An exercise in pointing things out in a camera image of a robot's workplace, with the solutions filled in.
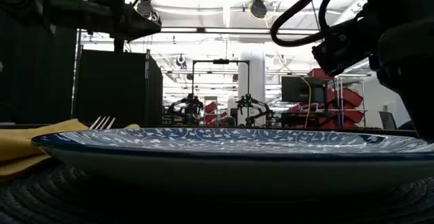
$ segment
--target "black partition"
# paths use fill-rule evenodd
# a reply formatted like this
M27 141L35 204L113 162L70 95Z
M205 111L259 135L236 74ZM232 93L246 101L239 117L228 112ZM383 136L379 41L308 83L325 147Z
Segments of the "black partition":
M77 34L24 26L0 10L0 122L52 124L71 118Z
M115 126L161 124L162 75L146 54L83 50L76 75L74 115L92 123L116 117Z

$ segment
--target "white ceiling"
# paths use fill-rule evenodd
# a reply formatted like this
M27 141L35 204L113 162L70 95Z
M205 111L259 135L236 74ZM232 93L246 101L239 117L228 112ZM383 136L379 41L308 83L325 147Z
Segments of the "white ceiling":
M273 21L298 0L264 0L268 8L266 23L251 16L249 11L243 12L243 6L251 0L152 0L154 8L159 12L164 28L173 27L216 27L216 28L247 28L268 29ZM326 19L329 24L336 24L352 18L365 0L331 0L328 6ZM322 0L314 0L313 4L306 6L299 14L288 20L281 29L288 31L317 30L315 15ZM286 35L285 39L298 39L304 35ZM225 35L225 34L199 34L199 33L158 33L150 37L135 40L127 45L133 52L146 52L151 50L154 59L163 71L178 70L176 57L183 54L186 57L187 69L191 69L192 60L207 60L215 58L237 59L239 45L246 43L263 43L266 54L265 67L267 72L285 72L277 54L283 56L282 61L294 72L307 73L312 68L319 67L311 54L314 44L298 48L281 48L271 42L269 35ZM87 33L82 35L85 49L113 50L112 40L108 35L96 33L90 37ZM204 71L236 71L236 64L217 66L212 63L197 64L196 69ZM191 91L190 81L186 75L171 74L165 76L164 92L166 102L173 102L186 96ZM237 84L232 81L232 75L203 74L195 77L195 83L200 87L196 91L199 97L219 96L221 102L226 103L228 96L237 95ZM267 75L266 95L267 101L277 101L279 98L278 75Z

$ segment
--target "placemat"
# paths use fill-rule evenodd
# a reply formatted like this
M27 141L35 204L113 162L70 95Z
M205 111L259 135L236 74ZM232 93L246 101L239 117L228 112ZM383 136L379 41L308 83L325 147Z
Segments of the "placemat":
M0 186L0 223L144 223L155 217L204 222L197 219L202 211L213 220L230 215L285 223L434 223L434 178L368 195L284 202L164 194L65 165Z

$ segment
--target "blue and white plate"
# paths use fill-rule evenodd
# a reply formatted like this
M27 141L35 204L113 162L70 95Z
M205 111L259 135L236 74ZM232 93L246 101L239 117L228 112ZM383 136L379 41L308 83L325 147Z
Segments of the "blue and white plate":
M390 188L434 175L434 145L405 136L245 128L142 128L47 134L67 164L170 191L312 197Z

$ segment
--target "fork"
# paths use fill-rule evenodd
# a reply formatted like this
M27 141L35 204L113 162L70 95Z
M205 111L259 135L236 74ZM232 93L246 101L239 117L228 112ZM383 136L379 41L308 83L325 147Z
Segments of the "fork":
M116 117L114 117L111 122L108 124L108 126L105 128L105 125L107 124L107 122L110 119L110 116L107 117L103 117L100 121L101 117L98 117L98 119L96 119L96 121L89 127L88 130L101 130L101 129L110 129L111 126L113 125L113 122L115 122Z

